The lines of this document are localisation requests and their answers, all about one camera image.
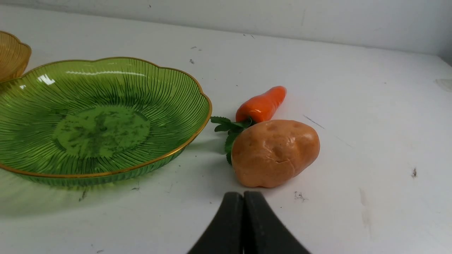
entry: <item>amber glass bowl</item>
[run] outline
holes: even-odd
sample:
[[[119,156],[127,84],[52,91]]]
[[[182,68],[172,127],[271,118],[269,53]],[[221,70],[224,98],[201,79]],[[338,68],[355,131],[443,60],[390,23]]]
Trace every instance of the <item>amber glass bowl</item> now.
[[[20,77],[30,56],[29,45],[10,33],[0,31],[0,82]]]

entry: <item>carrot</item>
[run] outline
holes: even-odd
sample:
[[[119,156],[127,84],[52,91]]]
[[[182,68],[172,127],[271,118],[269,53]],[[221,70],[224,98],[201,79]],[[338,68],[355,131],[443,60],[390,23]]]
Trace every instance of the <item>carrot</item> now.
[[[242,131],[258,123],[272,119],[279,105],[283,103],[287,90],[283,86],[275,86],[267,92],[254,96],[243,103],[235,114],[235,122],[228,118],[210,117],[212,123],[219,124],[215,127],[215,132],[227,132],[225,142],[226,159],[231,162],[232,144]]]
[[[235,121],[242,122],[251,118],[254,122],[264,122],[272,119],[283,103],[286,93],[285,87],[275,86],[263,94],[254,96],[240,106],[235,114]]]

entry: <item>gold rim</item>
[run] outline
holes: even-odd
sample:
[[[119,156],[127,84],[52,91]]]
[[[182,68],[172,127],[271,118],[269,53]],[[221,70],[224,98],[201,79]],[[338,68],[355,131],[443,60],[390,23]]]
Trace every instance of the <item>gold rim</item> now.
[[[26,47],[26,48],[28,49],[28,57],[25,58],[24,61],[21,62],[20,65],[17,66],[12,72],[10,72],[10,73],[7,75],[7,77],[8,77],[8,76],[10,76],[10,75],[16,73],[16,72],[17,72],[21,67],[23,67],[24,65],[25,65],[25,68],[27,68],[28,62],[30,61],[30,56],[31,56],[31,51],[32,51],[32,50],[31,50],[31,47],[30,47],[28,44],[21,42],[21,41],[19,40],[19,38],[17,38],[15,35],[13,35],[13,34],[11,34],[11,33],[9,33],[9,32],[6,32],[6,31],[0,31],[0,33],[8,34],[8,35],[11,36],[13,39],[15,39],[20,45],[22,45],[22,46],[24,46],[24,47]]]
[[[22,77],[19,78],[15,78],[15,79],[9,79],[9,80],[5,80],[0,82],[4,83],[7,81],[11,81],[11,80],[20,80],[22,78],[24,78],[25,76],[27,76],[28,74],[30,74],[31,72],[42,68],[42,67],[46,67],[48,65],[52,65],[52,64],[57,64],[57,63],[63,63],[63,62],[75,62],[75,61],[80,61],[80,62],[99,62],[99,61],[104,61],[104,60],[110,60],[110,59],[135,59],[138,61],[142,61],[142,62],[146,62],[149,64],[154,65],[155,67],[159,68],[159,69],[167,69],[167,70],[174,70],[174,71],[180,71],[181,73],[186,74],[187,76],[189,76],[191,79],[193,79],[196,83],[196,85],[198,86],[199,92],[201,93],[202,96],[204,96],[207,99],[207,102],[209,103],[209,113],[206,117],[206,120],[204,121],[204,123],[201,125],[201,127],[183,144],[181,144],[179,147],[177,147],[176,149],[172,150],[169,153],[166,153],[160,157],[157,157],[153,160],[147,161],[145,163],[139,164],[139,165],[135,165],[133,167],[129,167],[129,168],[125,168],[125,169],[120,169],[120,170],[116,170],[113,172],[105,172],[105,173],[97,173],[97,174],[39,174],[39,173],[31,173],[31,172],[27,172],[27,171],[23,171],[23,170],[19,170],[19,169],[14,169],[11,167],[8,167],[6,165],[0,164],[0,168],[5,169],[9,172],[12,173],[16,173],[16,174],[22,174],[22,175],[26,175],[26,176],[33,176],[33,177],[45,177],[45,178],[91,178],[91,177],[101,177],[101,176],[109,176],[109,175],[114,175],[114,174],[120,174],[120,173],[125,173],[128,171],[132,171],[144,166],[147,166],[149,164],[152,164],[156,161],[162,160],[166,157],[169,157],[175,153],[177,153],[178,151],[182,150],[183,148],[185,148],[186,146],[188,146],[198,135],[199,133],[201,133],[201,131],[205,128],[205,126],[207,125],[207,123],[209,122],[210,116],[212,115],[212,102],[210,101],[209,97],[207,97],[207,95],[204,94],[204,92],[202,91],[202,87],[199,84],[199,82],[190,74],[188,74],[185,71],[181,71],[175,68],[168,68],[168,67],[160,67],[158,65],[156,65],[155,63],[140,59],[140,58],[134,58],[134,57],[124,57],[124,56],[118,56],[118,57],[107,57],[107,58],[102,58],[102,59],[97,59],[97,60],[63,60],[63,61],[56,61],[56,62],[51,62],[51,63],[47,63],[41,66],[38,66],[36,68],[33,68],[29,71],[27,71],[24,75],[22,75]]]

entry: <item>white table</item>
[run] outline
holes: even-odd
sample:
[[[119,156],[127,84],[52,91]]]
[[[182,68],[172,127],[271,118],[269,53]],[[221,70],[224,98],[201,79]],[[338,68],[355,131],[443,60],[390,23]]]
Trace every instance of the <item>white table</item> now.
[[[321,151],[292,181],[260,191],[297,239],[313,254],[452,253],[452,93],[435,83],[452,68],[436,56],[2,5],[0,30],[31,46],[28,70],[110,56],[184,70],[213,115],[232,118],[284,85],[275,118],[313,126]],[[83,189],[0,172],[0,252],[186,253],[223,194],[246,190],[214,126],[164,168],[84,199]]]

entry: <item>potato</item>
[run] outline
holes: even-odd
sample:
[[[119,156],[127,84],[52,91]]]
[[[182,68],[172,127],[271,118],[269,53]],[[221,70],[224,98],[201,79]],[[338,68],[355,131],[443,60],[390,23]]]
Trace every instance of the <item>potato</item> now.
[[[236,138],[231,161],[244,186],[272,188],[300,174],[319,152],[319,136],[312,127],[271,120],[249,127]]]

